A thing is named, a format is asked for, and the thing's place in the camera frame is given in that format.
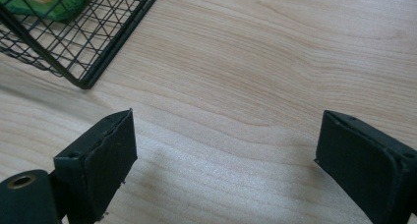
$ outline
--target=black wire basket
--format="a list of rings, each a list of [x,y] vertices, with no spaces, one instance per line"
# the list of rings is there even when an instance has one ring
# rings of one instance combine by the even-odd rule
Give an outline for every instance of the black wire basket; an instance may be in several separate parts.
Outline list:
[[[0,52],[91,88],[154,1],[0,0]]]

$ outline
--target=tabletop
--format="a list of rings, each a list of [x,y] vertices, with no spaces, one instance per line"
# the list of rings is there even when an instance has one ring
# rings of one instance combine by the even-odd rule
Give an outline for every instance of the tabletop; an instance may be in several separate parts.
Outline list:
[[[101,223],[371,223],[313,161],[322,116],[417,148],[416,27],[416,0],[157,0],[90,90],[1,55],[0,180],[132,108]]]

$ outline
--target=table surface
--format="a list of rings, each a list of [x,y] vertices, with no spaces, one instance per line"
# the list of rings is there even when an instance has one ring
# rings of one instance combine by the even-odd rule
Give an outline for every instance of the table surface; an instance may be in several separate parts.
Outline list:
[[[157,0],[91,90],[2,55],[0,180],[133,108],[101,223],[370,223],[313,161],[322,115],[417,148],[416,27],[416,0]]]

